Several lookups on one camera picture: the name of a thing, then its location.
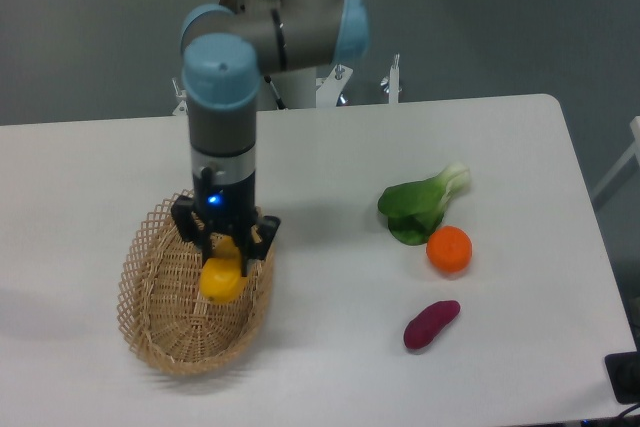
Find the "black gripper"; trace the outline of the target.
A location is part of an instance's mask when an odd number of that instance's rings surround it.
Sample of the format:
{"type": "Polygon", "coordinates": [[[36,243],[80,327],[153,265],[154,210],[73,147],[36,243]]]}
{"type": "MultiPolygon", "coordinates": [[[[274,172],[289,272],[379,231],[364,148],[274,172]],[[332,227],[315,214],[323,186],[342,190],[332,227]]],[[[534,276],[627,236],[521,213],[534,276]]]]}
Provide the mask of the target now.
{"type": "Polygon", "coordinates": [[[215,184],[212,170],[192,175],[194,199],[178,196],[170,214],[183,242],[201,253],[201,266],[212,256],[211,235],[230,236],[242,257],[242,276],[256,262],[266,260],[280,227],[280,218],[258,216],[255,207],[255,173],[240,182],[215,184]]]}

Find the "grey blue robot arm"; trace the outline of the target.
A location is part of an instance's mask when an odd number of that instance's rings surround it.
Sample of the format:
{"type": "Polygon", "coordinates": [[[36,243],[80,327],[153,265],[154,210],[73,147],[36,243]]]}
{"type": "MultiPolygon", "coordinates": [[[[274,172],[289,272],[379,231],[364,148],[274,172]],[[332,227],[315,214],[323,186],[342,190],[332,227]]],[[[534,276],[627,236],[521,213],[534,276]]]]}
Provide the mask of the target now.
{"type": "Polygon", "coordinates": [[[362,57],[363,0],[269,0],[263,10],[206,4],[184,20],[182,83],[194,193],[171,209],[182,239],[215,253],[228,236],[247,275],[266,258],[279,220],[255,204],[257,96],[266,77],[362,57]]]}

